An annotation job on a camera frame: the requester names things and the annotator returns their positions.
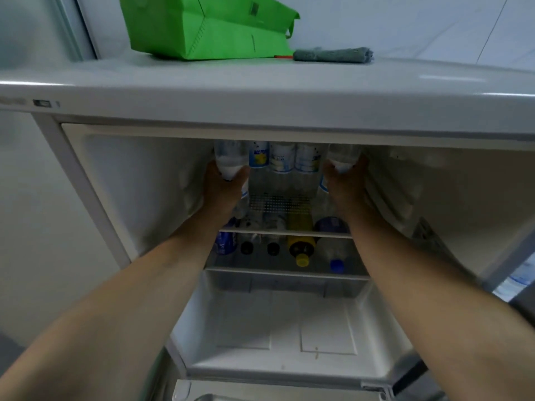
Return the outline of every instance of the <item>green bag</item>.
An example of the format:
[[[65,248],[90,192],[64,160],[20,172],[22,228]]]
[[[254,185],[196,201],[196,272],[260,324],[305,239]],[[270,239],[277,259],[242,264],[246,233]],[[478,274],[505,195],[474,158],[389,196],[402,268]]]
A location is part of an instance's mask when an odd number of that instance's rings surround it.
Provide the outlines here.
[[[287,38],[299,19],[275,0],[120,2],[132,49],[186,60],[291,55]]]

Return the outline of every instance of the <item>bottle cap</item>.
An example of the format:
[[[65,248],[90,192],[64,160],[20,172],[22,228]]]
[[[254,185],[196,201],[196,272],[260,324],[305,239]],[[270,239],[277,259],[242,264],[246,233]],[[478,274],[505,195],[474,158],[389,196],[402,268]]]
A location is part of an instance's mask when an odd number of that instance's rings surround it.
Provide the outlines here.
[[[340,259],[331,260],[331,271],[336,274],[343,274],[344,261]]]
[[[255,247],[253,246],[252,243],[250,243],[250,242],[243,242],[243,243],[241,244],[240,251],[241,251],[244,255],[250,255],[254,249],[255,249]]]
[[[280,252],[280,245],[277,242],[271,242],[267,246],[267,252],[270,256],[277,256]]]
[[[295,262],[299,267],[307,267],[309,263],[308,256],[304,253],[299,253],[299,255],[295,257]]]

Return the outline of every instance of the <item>refrigerator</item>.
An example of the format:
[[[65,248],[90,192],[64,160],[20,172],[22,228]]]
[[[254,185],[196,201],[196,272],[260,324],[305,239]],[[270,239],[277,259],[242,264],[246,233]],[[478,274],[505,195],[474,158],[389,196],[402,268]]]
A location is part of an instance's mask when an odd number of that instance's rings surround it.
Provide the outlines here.
[[[370,205],[493,290],[535,249],[533,90],[535,73],[455,63],[132,52],[1,72],[0,109],[33,114],[121,267],[198,209],[215,139],[357,144]],[[421,360],[356,250],[348,264],[332,274],[312,256],[301,269],[262,244],[212,252],[166,345],[184,380],[176,399],[202,381],[397,399]]]

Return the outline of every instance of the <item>person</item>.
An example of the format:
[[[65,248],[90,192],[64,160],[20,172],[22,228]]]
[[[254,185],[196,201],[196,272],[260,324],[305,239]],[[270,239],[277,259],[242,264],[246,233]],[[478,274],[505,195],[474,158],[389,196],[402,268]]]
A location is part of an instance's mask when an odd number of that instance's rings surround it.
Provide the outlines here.
[[[370,276],[453,401],[535,393],[535,331],[508,304],[414,247],[364,201],[366,160],[347,174],[325,164],[329,192]],[[0,379],[0,401],[135,400],[197,284],[248,168],[225,182],[214,162],[204,204],[164,243],[46,329]]]

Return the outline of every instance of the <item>refrigerator top surface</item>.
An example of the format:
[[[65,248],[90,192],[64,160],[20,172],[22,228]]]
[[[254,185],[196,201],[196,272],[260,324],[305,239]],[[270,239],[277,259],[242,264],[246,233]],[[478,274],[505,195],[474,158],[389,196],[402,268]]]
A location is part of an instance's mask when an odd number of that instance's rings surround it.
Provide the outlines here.
[[[377,59],[181,62],[126,53],[0,72],[0,109],[150,121],[405,133],[533,134],[535,73]]]

